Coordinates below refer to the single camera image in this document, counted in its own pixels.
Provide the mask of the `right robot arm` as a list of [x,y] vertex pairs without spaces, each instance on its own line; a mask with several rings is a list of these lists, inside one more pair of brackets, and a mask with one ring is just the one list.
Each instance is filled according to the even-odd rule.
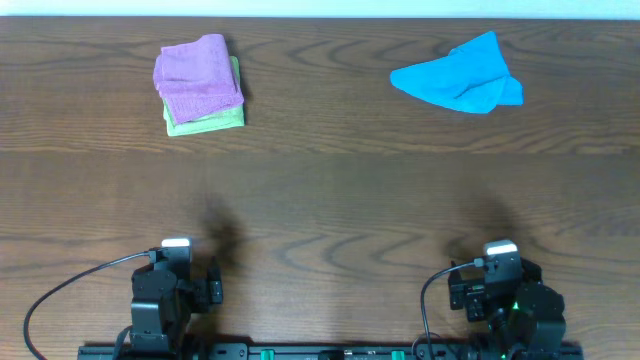
[[484,322],[485,333],[456,351],[459,359],[560,359],[566,332],[561,294],[542,281],[539,265],[510,258],[484,263],[483,276],[448,276],[450,308],[469,322]]

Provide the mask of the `blue microfiber cloth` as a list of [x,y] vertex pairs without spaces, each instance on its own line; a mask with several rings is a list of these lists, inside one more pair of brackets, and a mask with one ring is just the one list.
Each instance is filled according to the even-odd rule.
[[524,104],[523,86],[511,75],[493,31],[455,47],[445,57],[396,69],[390,82],[419,100],[470,114]]

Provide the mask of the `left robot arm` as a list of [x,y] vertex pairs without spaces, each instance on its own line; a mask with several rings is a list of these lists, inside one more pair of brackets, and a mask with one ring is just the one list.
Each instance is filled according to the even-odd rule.
[[130,354],[138,359],[179,359],[194,314],[223,302],[220,267],[210,259],[206,274],[193,279],[189,257],[156,257],[132,276]]

